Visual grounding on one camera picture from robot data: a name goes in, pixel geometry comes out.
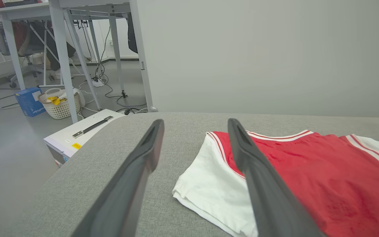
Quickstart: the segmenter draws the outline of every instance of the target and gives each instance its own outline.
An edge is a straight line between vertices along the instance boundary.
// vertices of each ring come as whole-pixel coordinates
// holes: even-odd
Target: laundry basket
[[[59,88],[52,88],[47,90],[45,93],[38,96],[39,101],[43,104],[43,106],[46,109],[46,112],[53,117],[54,119],[63,119],[66,117],[70,117],[71,113],[69,111],[69,105],[68,101],[64,101],[59,103],[58,105],[54,105],[52,102],[46,102],[46,100],[49,97],[52,96],[61,96],[65,93],[65,89],[59,89]],[[74,101],[75,101],[75,110],[80,112],[80,96],[78,93],[74,94]]]

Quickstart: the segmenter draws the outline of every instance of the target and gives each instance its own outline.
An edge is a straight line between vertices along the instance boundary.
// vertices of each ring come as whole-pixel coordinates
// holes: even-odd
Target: gray fabric surface
[[[172,198],[180,174],[192,163],[206,131],[227,132],[227,119],[269,136],[304,129],[322,135],[356,134],[379,141],[379,118],[255,114],[150,113],[119,118],[99,131],[33,196],[7,230],[12,236],[68,236],[155,119],[163,119],[161,164],[149,177],[139,236],[226,236]]]

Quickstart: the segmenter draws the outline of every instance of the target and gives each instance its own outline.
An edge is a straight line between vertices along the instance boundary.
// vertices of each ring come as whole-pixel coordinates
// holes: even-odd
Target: folded clothing
[[[248,132],[328,236],[379,236],[379,142],[308,130],[286,137]],[[207,132],[173,197],[233,236],[261,236],[229,135]]]

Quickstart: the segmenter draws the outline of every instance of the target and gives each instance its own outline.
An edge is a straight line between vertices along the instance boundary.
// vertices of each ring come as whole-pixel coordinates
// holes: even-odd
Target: cardboard box
[[[17,99],[21,110],[25,116],[35,117],[38,114],[45,112],[45,108],[39,101],[38,96],[42,93],[42,90],[38,87],[30,87],[15,93],[15,99]]]

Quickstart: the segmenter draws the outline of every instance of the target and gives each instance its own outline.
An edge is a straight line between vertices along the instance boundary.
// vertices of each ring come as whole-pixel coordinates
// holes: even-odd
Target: metal frame
[[[91,38],[93,40],[93,44],[95,45],[94,51],[96,52],[96,60],[97,60],[97,63],[99,65],[99,71],[100,71],[101,58],[100,58],[100,55],[99,55],[99,49],[97,48],[96,34],[94,33],[93,21],[89,20],[88,25],[89,25],[89,28],[90,28],[90,33],[91,33]]]
[[[63,15],[66,21],[66,25],[69,29],[69,32],[71,33],[71,38],[72,38],[72,42],[75,45],[75,50],[77,50],[78,57],[80,58],[80,63],[81,65],[86,65],[83,50],[80,47],[80,41],[78,40],[78,35],[77,35],[77,32],[75,31],[74,23],[72,22],[72,17],[71,17],[71,13],[69,9],[64,9]],[[102,107],[100,106],[99,101],[97,99],[96,92],[94,91],[93,82],[91,81],[90,73],[88,72],[87,66],[83,66],[82,69],[83,69],[84,75],[86,76],[87,83],[89,84],[90,91],[93,94],[94,101],[96,102],[96,106],[99,110],[101,110]]]
[[[53,23],[53,29],[56,33],[55,35],[55,42],[57,43],[57,48],[58,48],[58,56],[59,56],[59,62],[61,65],[61,75],[63,78],[63,81],[65,83],[65,89],[67,93],[67,98],[69,100],[69,107],[71,111],[74,111],[75,109],[75,104],[74,104],[74,99],[73,99],[73,92],[72,92],[72,81],[71,81],[71,74],[70,74],[70,69],[69,69],[69,62],[68,62],[68,55],[66,53],[66,37],[65,37],[65,25],[63,24],[63,19],[64,19],[64,8],[68,7],[79,7],[80,6],[85,6],[83,9],[71,9],[71,12],[68,11],[66,15],[68,15],[68,18],[74,18],[74,19],[80,19],[80,20],[95,20],[95,19],[110,19],[111,26],[116,27],[116,20],[113,21],[112,19],[116,19],[116,17],[122,17],[122,13],[116,13],[115,10],[118,10],[120,12],[127,12],[127,8],[129,7],[129,0],[116,0],[115,4],[112,3],[113,0],[50,0],[48,3],[36,3],[36,4],[30,4],[30,5],[23,5],[23,6],[15,6],[15,7],[8,7],[8,8],[3,8],[0,9],[0,15],[3,18],[3,26],[4,29],[7,29],[7,40],[11,43],[9,43],[9,50],[11,55],[16,55],[16,48],[15,48],[15,43],[14,43],[14,36],[13,36],[13,29],[12,29],[12,21],[18,21],[22,19],[29,19],[29,20],[44,20],[44,19],[49,19],[49,16],[51,17],[52,23]],[[100,5],[105,5],[109,4],[108,6],[102,6],[102,9],[107,11],[110,8],[110,14],[106,12],[95,12],[93,11],[93,8],[96,6]],[[119,44],[118,44],[118,39],[117,39],[117,30],[113,29],[113,32],[115,32],[114,37],[113,37],[113,43],[115,48],[115,56],[117,58],[117,66],[118,66],[118,75],[119,78],[122,76],[122,69],[120,67],[120,54],[119,54]],[[22,90],[25,89],[24,86],[24,80],[23,76],[21,74],[21,66],[20,66],[20,61],[18,57],[12,57],[13,58],[13,64],[15,68],[15,72],[18,77],[18,82],[20,85],[20,88]],[[87,69],[84,69],[84,73],[88,75]],[[120,85],[121,85],[121,90],[123,96],[125,96],[125,90],[123,86],[123,82],[120,80]],[[71,113],[72,121],[73,123],[76,123],[78,121],[77,114]]]
[[[109,24],[111,27],[111,36],[112,36],[112,44],[115,52],[116,66],[118,70],[118,80],[120,84],[120,88],[122,91],[122,95],[125,97],[125,88],[124,82],[121,80],[122,78],[122,67],[121,67],[121,55],[119,52],[119,41],[118,41],[118,31],[116,27],[116,16],[114,14],[109,15]]]
[[[141,76],[143,78],[144,94],[146,95],[147,110],[149,112],[158,112],[157,108],[153,106],[152,92],[150,90],[149,75],[147,73],[148,65],[146,62],[146,55],[144,54],[143,37],[141,34],[140,17],[138,13],[137,0],[130,0],[131,14],[133,16],[134,33],[136,36],[136,43],[138,48],[138,58],[140,62]]]
[[[47,51],[49,51],[52,56],[54,56],[54,58],[57,60],[57,62],[59,63],[59,59],[57,58],[57,56],[54,54],[54,52],[48,47],[48,45],[46,44],[47,42],[47,33],[55,40],[54,38],[54,35],[51,33],[51,31],[48,29],[48,22],[45,21],[45,39],[43,40],[40,35],[36,32],[36,30],[33,28],[32,25],[30,25],[30,28],[32,29],[33,33],[35,33],[35,35],[38,37],[38,39],[43,43],[43,45],[45,46],[45,49],[44,49],[44,73],[43,73],[43,85],[39,85],[38,87],[64,87],[64,83],[63,83],[63,77],[62,77],[62,73],[61,73],[61,83],[59,85],[46,85],[46,54],[47,54]],[[80,70],[77,68],[77,66],[74,64],[74,62],[71,62],[72,63],[72,66],[74,66],[74,68],[80,72]],[[80,73],[80,74],[72,74],[73,76],[83,76],[84,74]]]

